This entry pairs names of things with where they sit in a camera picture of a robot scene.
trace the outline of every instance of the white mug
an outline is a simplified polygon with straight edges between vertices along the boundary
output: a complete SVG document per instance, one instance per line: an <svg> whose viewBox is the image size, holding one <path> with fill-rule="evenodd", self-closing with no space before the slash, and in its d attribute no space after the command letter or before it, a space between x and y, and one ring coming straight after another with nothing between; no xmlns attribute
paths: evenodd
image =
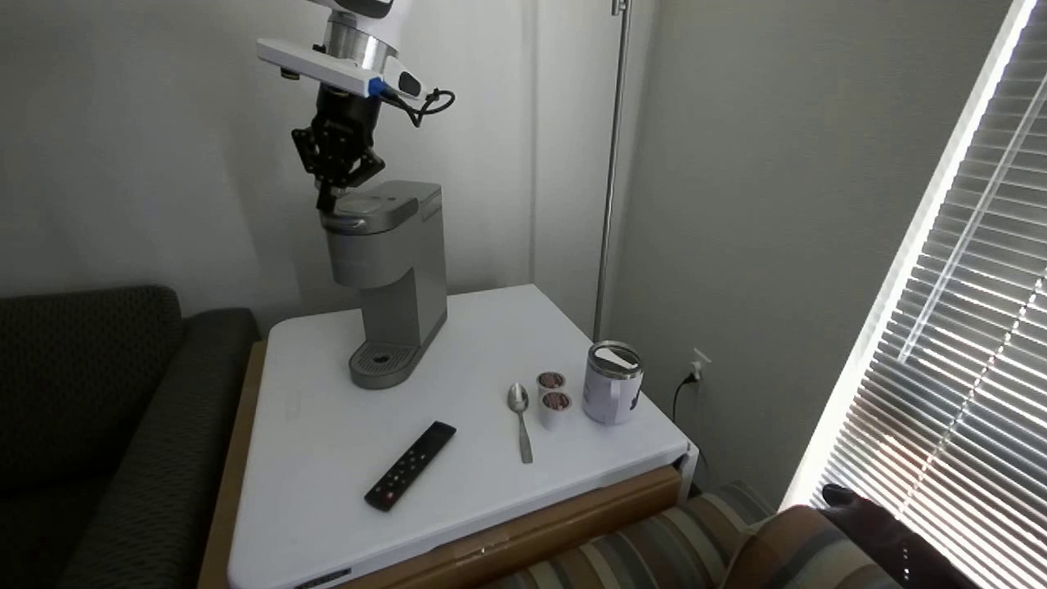
<svg viewBox="0 0 1047 589"><path fill-rule="evenodd" d="M588 348L587 371L587 417L603 424L624 421L641 400L641 353L622 340L599 340Z"/></svg>

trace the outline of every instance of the table top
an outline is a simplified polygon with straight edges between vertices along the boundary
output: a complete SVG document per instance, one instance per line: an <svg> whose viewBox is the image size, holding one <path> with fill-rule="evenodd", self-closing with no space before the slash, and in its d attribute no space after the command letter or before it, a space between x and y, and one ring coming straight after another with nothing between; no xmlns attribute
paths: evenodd
<svg viewBox="0 0 1047 589"><path fill-rule="evenodd" d="M449 297L449 324L393 388L355 388L359 310L295 318L268 333L229 581L355 580L456 537L618 484L682 457L691 437L641 395L622 424L581 411L588 336L534 285ZM538 373L571 406L546 418ZM507 386L531 388L534 465L520 462ZM383 514L362 493L432 424L457 434Z"/></svg>

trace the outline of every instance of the spoon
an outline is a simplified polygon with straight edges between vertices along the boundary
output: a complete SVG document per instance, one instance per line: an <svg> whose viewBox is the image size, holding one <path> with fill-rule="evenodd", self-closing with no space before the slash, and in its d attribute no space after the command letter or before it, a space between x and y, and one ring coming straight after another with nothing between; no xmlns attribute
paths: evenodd
<svg viewBox="0 0 1047 589"><path fill-rule="evenodd" d="M520 462L531 465L534 456L531 456L531 434L526 434L526 421L522 421L522 411L526 411L531 400L526 400L526 388L522 388L520 382L509 386L507 406L509 406L509 408L516 411L516 418L520 418Z"/></svg>

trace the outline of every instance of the remote control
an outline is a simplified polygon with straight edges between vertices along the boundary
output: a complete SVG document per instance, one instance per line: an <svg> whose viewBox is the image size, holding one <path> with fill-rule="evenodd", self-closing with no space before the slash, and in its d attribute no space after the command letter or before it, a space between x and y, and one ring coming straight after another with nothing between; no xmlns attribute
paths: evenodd
<svg viewBox="0 0 1047 589"><path fill-rule="evenodd" d="M367 491L367 503L375 510L393 510L407 486L424 472L424 465L449 445L450 424L432 421L422 437L399 456L399 462Z"/></svg>

